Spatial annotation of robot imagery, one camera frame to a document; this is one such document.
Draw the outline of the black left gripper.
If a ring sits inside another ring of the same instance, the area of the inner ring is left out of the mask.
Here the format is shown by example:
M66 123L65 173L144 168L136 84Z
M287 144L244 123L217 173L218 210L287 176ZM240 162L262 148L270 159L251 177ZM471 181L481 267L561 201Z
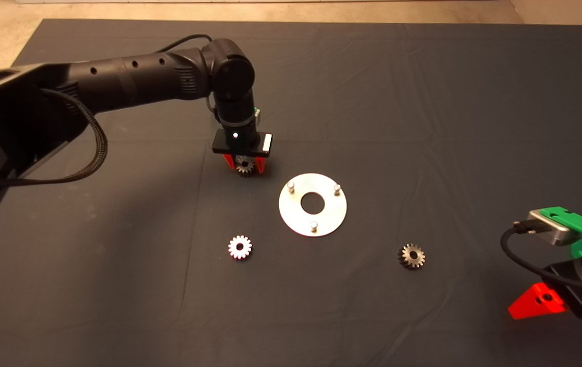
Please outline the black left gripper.
M257 174L263 174L266 168L266 156L270 156L273 144L272 133L259 132L256 123L249 122L240 126L223 124L216 132L212 142L212 151L223 154L230 169L235 170L235 155L255 156Z

